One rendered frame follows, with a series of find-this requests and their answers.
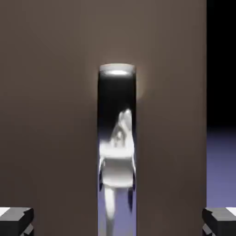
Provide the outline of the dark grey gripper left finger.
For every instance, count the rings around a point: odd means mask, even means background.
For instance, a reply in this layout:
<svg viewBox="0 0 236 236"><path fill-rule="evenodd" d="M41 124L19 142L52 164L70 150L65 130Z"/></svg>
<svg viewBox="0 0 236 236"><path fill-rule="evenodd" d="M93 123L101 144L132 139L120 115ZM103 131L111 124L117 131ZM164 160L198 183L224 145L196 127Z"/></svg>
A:
<svg viewBox="0 0 236 236"><path fill-rule="evenodd" d="M34 209L0 207L0 236L34 236Z"/></svg>

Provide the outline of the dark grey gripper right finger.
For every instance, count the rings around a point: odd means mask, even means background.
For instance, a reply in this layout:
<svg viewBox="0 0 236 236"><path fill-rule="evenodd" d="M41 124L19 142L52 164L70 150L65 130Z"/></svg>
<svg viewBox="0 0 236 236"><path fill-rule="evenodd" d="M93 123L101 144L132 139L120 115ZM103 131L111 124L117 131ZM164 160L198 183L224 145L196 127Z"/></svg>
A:
<svg viewBox="0 0 236 236"><path fill-rule="evenodd" d="M236 236L236 207L206 207L202 219L202 236Z"/></svg>

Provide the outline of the brown cabinet door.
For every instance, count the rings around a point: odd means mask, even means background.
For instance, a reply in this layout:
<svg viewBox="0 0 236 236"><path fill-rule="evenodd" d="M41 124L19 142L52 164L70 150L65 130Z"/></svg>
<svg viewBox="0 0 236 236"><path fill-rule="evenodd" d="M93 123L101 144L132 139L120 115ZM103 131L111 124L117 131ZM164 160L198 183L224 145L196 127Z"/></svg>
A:
<svg viewBox="0 0 236 236"><path fill-rule="evenodd" d="M97 71L137 67L137 236L201 236L206 0L0 0L0 206L97 236Z"/></svg>

